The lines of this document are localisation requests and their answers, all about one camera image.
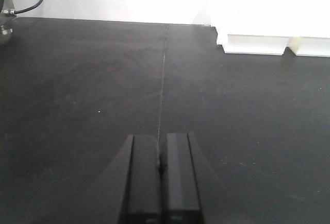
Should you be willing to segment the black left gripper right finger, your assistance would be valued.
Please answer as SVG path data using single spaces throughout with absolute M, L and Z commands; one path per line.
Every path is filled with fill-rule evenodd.
M 164 137 L 160 155 L 164 223 L 204 223 L 195 168 L 202 153 L 193 133 Z

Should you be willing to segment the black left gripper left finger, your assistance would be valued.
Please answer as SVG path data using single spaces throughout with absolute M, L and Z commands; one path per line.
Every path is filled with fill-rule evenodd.
M 128 176 L 119 223 L 161 223 L 158 142 L 154 135 L 129 138 Z

